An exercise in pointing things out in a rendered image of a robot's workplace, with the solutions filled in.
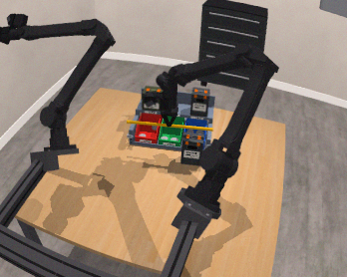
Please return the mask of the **grey metal shelf rack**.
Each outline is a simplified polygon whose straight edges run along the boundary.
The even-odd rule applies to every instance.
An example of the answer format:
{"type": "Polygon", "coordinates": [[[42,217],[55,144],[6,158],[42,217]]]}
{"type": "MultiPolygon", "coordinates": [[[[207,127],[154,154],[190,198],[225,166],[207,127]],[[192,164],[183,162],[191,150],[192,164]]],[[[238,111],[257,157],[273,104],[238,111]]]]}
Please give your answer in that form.
{"type": "MultiPolygon", "coordinates": [[[[177,100],[178,100],[177,117],[184,118],[184,120],[185,120],[184,125],[186,123],[186,118],[188,118],[188,119],[207,121],[207,128],[212,128],[215,96],[209,96],[208,113],[207,113],[208,118],[190,115],[191,93],[177,92],[177,100]]],[[[142,99],[140,100],[138,107],[136,108],[136,114],[134,116],[133,121],[139,120],[140,113],[154,114],[154,115],[160,115],[161,114],[161,112],[156,112],[156,111],[140,110],[141,108],[142,108],[142,99]]],[[[135,126],[137,127],[137,125],[131,124],[131,126],[129,128],[129,132],[127,133],[127,138],[129,139],[129,144],[149,146],[149,147],[157,147],[157,148],[164,148],[164,149],[172,149],[172,150],[180,150],[181,151],[182,138],[181,138],[180,146],[171,146],[171,145],[159,144],[159,139],[157,141],[157,144],[134,141],[135,126]]],[[[136,129],[135,129],[135,133],[136,133],[136,129]]],[[[204,149],[206,149],[208,146],[211,145],[211,133],[212,133],[211,131],[206,131],[204,149]]]]}

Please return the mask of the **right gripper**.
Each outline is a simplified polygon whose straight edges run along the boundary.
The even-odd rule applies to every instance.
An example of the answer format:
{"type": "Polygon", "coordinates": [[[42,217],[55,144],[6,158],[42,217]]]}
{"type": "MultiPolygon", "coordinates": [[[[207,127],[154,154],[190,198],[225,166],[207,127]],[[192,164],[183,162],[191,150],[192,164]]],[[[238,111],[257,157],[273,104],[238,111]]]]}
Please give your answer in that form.
{"type": "Polygon", "coordinates": [[[171,99],[171,97],[165,97],[165,98],[169,99],[169,109],[168,110],[161,110],[161,116],[165,120],[167,126],[171,127],[176,116],[177,116],[177,112],[178,112],[178,101],[176,100],[177,96],[173,97],[172,99],[171,99]],[[175,104],[175,102],[176,102],[176,104],[175,104]],[[169,122],[168,116],[172,117],[170,122],[169,122]]]}

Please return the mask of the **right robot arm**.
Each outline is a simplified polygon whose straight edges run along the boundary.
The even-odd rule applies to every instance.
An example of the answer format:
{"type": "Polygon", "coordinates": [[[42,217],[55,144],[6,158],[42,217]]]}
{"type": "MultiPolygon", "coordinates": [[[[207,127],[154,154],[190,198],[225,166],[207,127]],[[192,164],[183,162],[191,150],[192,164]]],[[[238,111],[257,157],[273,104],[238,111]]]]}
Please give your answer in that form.
{"type": "Polygon", "coordinates": [[[252,69],[248,83],[224,133],[219,139],[214,138],[211,145],[200,156],[199,163],[205,171],[204,177],[196,187],[189,185],[184,193],[188,198],[215,213],[220,209],[220,203],[218,201],[215,203],[215,201],[220,198],[220,192],[226,181],[233,177],[238,170],[243,138],[271,77],[278,72],[279,67],[256,46],[245,43],[235,46],[234,53],[171,67],[168,71],[169,74],[163,72],[156,78],[157,84],[164,89],[164,94],[145,92],[144,95],[144,104],[148,108],[157,104],[161,99],[160,109],[168,110],[169,99],[165,97],[172,99],[177,95],[177,84],[184,87],[187,83],[200,77],[239,68],[252,69]],[[234,152],[228,149],[224,151],[224,148],[230,148],[234,152]]]}

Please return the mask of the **green open bin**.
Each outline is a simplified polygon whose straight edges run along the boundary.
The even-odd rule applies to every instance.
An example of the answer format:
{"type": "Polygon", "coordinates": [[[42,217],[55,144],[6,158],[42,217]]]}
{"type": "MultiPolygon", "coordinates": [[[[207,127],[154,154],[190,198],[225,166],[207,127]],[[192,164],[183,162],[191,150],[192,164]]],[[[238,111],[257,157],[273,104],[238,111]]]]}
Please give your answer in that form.
{"type": "MultiPolygon", "coordinates": [[[[173,125],[182,125],[184,126],[184,118],[176,117],[173,121],[173,125]]],[[[159,144],[171,145],[171,146],[180,146],[182,138],[183,129],[180,128],[169,128],[161,127],[159,144]],[[168,139],[161,139],[161,137],[167,137],[168,139]],[[171,138],[177,138],[177,140],[171,140],[171,138]]]]}

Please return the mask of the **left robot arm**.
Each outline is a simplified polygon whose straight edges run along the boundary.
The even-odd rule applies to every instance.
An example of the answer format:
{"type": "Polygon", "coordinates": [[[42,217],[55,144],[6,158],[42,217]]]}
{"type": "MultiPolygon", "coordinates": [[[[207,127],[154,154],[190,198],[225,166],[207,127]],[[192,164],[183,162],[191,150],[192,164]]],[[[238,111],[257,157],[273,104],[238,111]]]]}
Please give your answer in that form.
{"type": "Polygon", "coordinates": [[[25,14],[10,14],[7,17],[8,26],[2,28],[1,34],[6,34],[10,30],[8,35],[10,40],[20,40],[22,38],[27,41],[50,37],[96,36],[58,96],[40,114],[41,124],[52,129],[50,130],[50,146],[44,147],[44,151],[77,148],[75,144],[70,144],[69,137],[67,137],[66,111],[97,62],[111,46],[115,45],[116,41],[108,27],[97,19],[82,20],[82,30],[79,30],[80,22],[26,26],[27,21],[28,16],[25,14]]]}

